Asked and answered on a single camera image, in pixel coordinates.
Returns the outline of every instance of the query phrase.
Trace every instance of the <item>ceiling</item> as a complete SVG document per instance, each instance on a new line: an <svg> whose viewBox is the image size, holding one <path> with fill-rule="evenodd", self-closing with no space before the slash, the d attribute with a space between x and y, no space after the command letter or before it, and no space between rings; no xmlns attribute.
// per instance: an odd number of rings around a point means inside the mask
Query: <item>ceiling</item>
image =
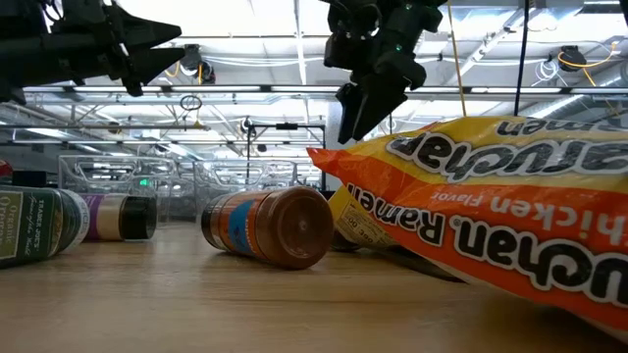
<svg viewBox="0 0 628 353"><path fill-rule="evenodd" d="M183 148L202 159L244 158L245 145L211 145L209 142L243 141L245 133L241 122L249 118L255 124L297 123L337 125L338 103L333 97L334 87L348 81L348 72L323 66L325 42L330 35L327 25L329 5L318 0L118 0L129 13L148 20L179 25L183 36L163 46L199 44L204 60L211 63L218 85L229 85L234 92L204 92L196 96L203 101L195 112L186 112L180 106L185 94L146 94L139 99L124 92L29 93L28 105L18 110L5 105L0 118L5 124L21 122L35 125L107 125L118 122L142 128L124 129L112 134L106 129L81 131L68 130L69 139L135 140L145 136L158 136L163 140L198 140L205 145ZM593 79L602 81L608 73L617 70L624 61L628 29L623 16L612 4L597 6L592 1L549 0L548 8L539 10L530 22L523 86L574 87L591 86L583 71L566 73L556 70L552 63L563 45L577 45L589 63L607 59L591 68ZM457 39L457 52L462 67L462 85L470 87L516 86L521 52L522 10L519 1L452 1L453 29ZM415 48L417 62L428 72L427 86L457 87L451 25L445 15L439 32L426 33ZM503 31L509 26L511 31ZM169 69L170 74L177 71ZM86 81L88 86L118 85L108 77L95 77ZM60 82L61 85L73 85ZM150 85L195 86L197 82L179 72L176 76L162 74ZM300 86L325 85L327 92L307 92L307 87L292 87L290 93L237 92L242 85ZM623 80L612 86L625 86ZM563 97L529 96L524 108L532 109L537 102L558 101ZM512 114L513 95L469 95L466 110L469 116ZM456 94L418 94L410 97L367 138L384 133L416 129L443 118L462 116ZM581 108L582 119L602 117L607 108L592 105ZM198 122L205 129L183 129L176 124L192 126ZM160 130L145 128L159 126ZM21 130L16 138L58 138L32 131ZM283 141L300 141L320 145L326 138L329 146L336 145L335 136L317 128L309 130L275 130L269 128L258 137L257 143L269 142L266 152L252 146L253 158L292 158L308 162L303 145L283 145ZM83 153L140 153L159 154L154 146L97 146ZM166 151L179 157L181 153Z"/></svg>

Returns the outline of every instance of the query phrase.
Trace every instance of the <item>purple label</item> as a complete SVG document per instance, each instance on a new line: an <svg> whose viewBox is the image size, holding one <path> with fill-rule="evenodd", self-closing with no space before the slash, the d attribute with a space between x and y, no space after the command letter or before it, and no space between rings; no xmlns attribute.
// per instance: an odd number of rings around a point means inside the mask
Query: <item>purple label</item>
<svg viewBox="0 0 628 353"><path fill-rule="evenodd" d="M100 235L98 234L98 208L100 207L100 203L107 195L87 195L83 194L81 197L85 200L87 207L89 208L89 232L85 237L85 240L99 240Z"/></svg>

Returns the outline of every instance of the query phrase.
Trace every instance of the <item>jar lid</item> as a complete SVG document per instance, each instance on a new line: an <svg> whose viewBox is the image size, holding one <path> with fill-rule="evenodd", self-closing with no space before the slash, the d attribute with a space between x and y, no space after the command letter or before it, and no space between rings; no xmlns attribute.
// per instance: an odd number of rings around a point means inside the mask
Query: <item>jar lid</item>
<svg viewBox="0 0 628 353"><path fill-rule="evenodd" d="M157 227L157 200L153 197L128 196L120 215L120 233L125 240L146 240Z"/></svg>
<svg viewBox="0 0 628 353"><path fill-rule="evenodd" d="M334 218L327 200L308 187L278 190L263 202L257 216L258 239L273 263L306 269L323 258L334 237Z"/></svg>

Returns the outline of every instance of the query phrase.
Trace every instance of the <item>orange packaging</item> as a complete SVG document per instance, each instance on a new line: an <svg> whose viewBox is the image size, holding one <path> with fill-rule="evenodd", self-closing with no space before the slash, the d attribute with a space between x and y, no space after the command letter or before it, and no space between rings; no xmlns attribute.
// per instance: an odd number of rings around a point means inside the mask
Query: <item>orange packaging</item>
<svg viewBox="0 0 628 353"><path fill-rule="evenodd" d="M463 118L309 154L403 246L626 340L628 127L618 121Z"/></svg>

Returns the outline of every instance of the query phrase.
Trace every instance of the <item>green label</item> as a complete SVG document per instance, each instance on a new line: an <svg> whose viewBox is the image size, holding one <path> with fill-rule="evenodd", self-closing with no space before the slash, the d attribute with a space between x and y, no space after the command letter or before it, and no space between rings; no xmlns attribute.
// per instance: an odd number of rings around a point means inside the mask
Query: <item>green label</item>
<svg viewBox="0 0 628 353"><path fill-rule="evenodd" d="M22 201L21 192L0 192L0 260L13 259L18 254Z"/></svg>

